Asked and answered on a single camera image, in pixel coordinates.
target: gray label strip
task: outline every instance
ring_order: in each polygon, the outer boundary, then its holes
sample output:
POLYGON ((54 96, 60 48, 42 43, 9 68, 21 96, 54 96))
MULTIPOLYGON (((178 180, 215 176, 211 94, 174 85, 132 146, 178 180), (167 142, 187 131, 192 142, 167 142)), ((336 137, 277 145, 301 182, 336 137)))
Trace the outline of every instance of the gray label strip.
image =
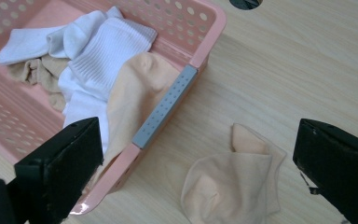
POLYGON ((173 82, 171 87, 165 93, 164 97, 154 108, 152 113, 146 119, 142 127, 133 136, 132 142, 139 148, 146 148, 157 134, 159 128, 173 112, 175 106, 185 96, 186 90, 195 80, 197 69, 187 65, 179 77, 173 82))

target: light wood surface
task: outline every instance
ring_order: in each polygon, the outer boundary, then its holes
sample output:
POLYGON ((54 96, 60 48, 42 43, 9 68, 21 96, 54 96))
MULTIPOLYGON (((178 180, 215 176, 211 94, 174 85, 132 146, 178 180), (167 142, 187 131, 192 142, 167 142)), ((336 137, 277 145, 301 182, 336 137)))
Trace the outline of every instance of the light wood surface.
MULTIPOLYGON (((199 82, 124 188, 65 223, 189 223, 180 205, 187 171, 230 150, 234 122, 287 152, 282 210, 268 223, 341 223, 334 206, 309 194, 292 156, 301 118, 358 136, 358 0, 264 0, 250 11, 214 2, 227 27, 199 82)), ((14 177, 1 156, 0 177, 14 177)))

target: pink laundry basket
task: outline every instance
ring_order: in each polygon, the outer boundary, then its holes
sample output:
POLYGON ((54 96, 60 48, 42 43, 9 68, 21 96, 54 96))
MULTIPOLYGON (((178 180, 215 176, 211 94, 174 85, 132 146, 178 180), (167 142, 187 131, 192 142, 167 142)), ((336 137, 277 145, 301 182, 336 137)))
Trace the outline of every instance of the pink laundry basket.
MULTIPOLYGON (((132 143, 110 161, 96 185, 85 190, 72 211, 75 215, 89 212, 106 194, 123 185, 207 64, 213 44, 226 25, 224 11, 207 0, 1 0, 0 49, 14 28, 65 25, 92 10, 112 6, 118 6, 125 18, 157 30, 151 51, 183 72, 132 143)), ((21 160, 59 132, 62 124, 62 114, 50 107, 42 88, 11 80, 7 69, 0 66, 0 152, 7 160, 13 164, 21 160)))

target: beige sock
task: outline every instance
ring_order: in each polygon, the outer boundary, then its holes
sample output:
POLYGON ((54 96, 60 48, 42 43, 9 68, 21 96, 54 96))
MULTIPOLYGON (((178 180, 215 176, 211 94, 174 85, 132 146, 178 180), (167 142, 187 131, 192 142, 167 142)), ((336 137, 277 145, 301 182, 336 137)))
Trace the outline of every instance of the beige sock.
POLYGON ((60 92, 51 93, 48 96, 48 102, 54 109, 59 111, 63 111, 66 105, 65 99, 63 98, 63 95, 60 92))
POLYGON ((191 223, 259 224, 279 210, 276 181, 284 151, 238 124, 232 145, 235 152, 202 158, 190 168, 181 202, 191 223))
POLYGON ((23 63, 7 66, 8 74, 17 81, 34 85, 39 83, 49 92, 48 101, 57 110, 63 111, 65 101, 58 87, 61 72, 67 66, 68 59, 56 59, 44 55, 40 59, 32 59, 23 63))
POLYGON ((107 103, 109 145, 103 166, 95 175, 97 179, 131 142, 178 75, 179 71, 153 53, 140 53, 123 64, 107 103))
POLYGON ((286 152, 275 146, 268 139, 255 132, 254 130, 235 123, 232 126, 232 146, 237 152, 257 153, 254 148, 259 148, 257 144, 265 146, 267 153, 272 156, 271 165, 267 176, 267 214, 279 212, 281 210, 278 202, 278 177, 281 164, 286 157, 286 152))

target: fabric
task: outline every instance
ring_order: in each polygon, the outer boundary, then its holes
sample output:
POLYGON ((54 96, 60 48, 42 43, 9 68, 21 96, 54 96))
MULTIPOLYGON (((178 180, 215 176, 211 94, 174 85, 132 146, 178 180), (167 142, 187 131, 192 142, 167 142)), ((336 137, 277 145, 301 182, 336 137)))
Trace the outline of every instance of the fabric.
POLYGON ((21 63, 50 54, 74 59, 89 43, 100 25, 109 18, 122 18, 117 7, 107 12, 92 11, 65 26, 13 29, 0 51, 0 65, 21 63))
POLYGON ((108 18, 113 17, 122 18, 117 7, 112 7, 106 13, 97 10, 79 17, 62 29, 48 35, 48 53, 55 58, 73 60, 86 47, 99 27, 108 18))
POLYGON ((260 224, 280 209, 278 170, 285 152, 239 124, 232 129, 235 152, 196 161, 182 191, 185 215, 193 224, 260 224))
POLYGON ((8 65, 40 58, 48 53, 46 36, 63 26, 38 29, 13 29, 0 51, 0 64, 8 65))
POLYGON ((108 144, 106 102, 86 94, 83 91, 75 91, 71 101, 67 103, 62 113, 65 115, 63 128, 81 119, 98 117, 103 153, 105 153, 108 144))
MULTIPOLYGON (((88 99, 98 100, 87 115, 98 117, 101 127, 107 126, 108 120, 101 114, 102 111, 106 113, 109 93, 118 70, 137 53, 149 51, 156 35, 155 30, 133 21, 121 18, 106 20, 80 55, 68 63, 68 68, 62 71, 59 78, 58 86, 67 103, 64 123, 75 121, 74 118, 85 118, 84 110, 89 109, 89 103, 80 100, 72 102, 74 92, 81 91, 83 95, 88 95, 88 99)), ((107 129, 101 128, 103 151, 107 150, 108 135, 107 129)))
POLYGON ((84 51, 69 62, 82 88, 107 102, 118 70, 134 55, 149 51, 157 32, 122 18, 104 22, 84 51))
POLYGON ((7 66, 10 77, 29 85, 40 84, 49 93, 51 106, 62 111, 65 101, 58 86, 62 70, 67 66, 68 59, 55 59, 48 54, 41 58, 7 66))
POLYGON ((154 53, 140 53, 123 64, 106 108, 109 146, 94 182, 131 142, 178 76, 178 70, 154 53))

